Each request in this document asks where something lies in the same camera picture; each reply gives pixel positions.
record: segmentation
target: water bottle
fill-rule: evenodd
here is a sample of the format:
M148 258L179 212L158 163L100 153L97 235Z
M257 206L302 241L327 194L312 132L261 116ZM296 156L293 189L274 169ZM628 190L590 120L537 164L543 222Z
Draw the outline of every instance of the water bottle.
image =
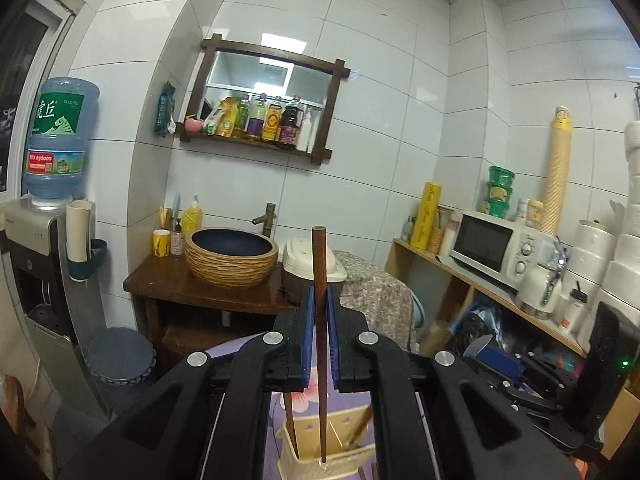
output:
M83 79L54 77L43 83L24 171L33 205L64 205L82 184L84 149L99 96L100 89Z

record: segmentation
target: bronze faucet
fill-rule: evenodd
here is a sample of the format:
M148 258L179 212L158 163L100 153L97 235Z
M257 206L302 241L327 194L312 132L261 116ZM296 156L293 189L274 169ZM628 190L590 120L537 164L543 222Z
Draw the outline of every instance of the bronze faucet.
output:
M264 224L262 226L262 236L271 236L271 229L273 229L273 221L276 218L276 205L267 203L267 209L264 211L264 215L258 216L251 220L253 225Z

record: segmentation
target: woven basin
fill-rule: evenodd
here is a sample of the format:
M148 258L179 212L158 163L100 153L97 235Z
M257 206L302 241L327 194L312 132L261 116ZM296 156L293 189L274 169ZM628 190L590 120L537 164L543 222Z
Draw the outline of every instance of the woven basin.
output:
M206 282L247 288L267 279L278 245L266 236L210 227L187 234L184 255L190 271Z

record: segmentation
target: green container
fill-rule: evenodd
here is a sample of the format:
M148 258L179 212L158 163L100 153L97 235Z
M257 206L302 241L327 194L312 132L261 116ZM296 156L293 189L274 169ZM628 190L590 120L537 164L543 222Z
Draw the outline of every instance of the green container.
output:
M505 170L500 166L491 166L489 168L489 181L497 182L504 189L511 188L515 177L513 171Z
M499 200L500 202L509 202L511 199L511 193L513 189L510 187L504 187L498 182L486 183L486 197L493 200Z
M492 198L487 198L482 202L482 212L487 215L505 218L508 210L509 202L501 202Z

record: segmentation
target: rice cooker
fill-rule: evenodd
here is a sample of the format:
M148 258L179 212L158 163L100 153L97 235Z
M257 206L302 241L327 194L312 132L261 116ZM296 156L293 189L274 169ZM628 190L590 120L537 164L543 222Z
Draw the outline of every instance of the rice cooker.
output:
M334 256L332 250L326 248L326 280L333 285L338 284L338 292L347 279L344 266ZM302 301L305 285L314 284L314 259L311 238L290 238L282 251L282 289L287 299L296 305Z

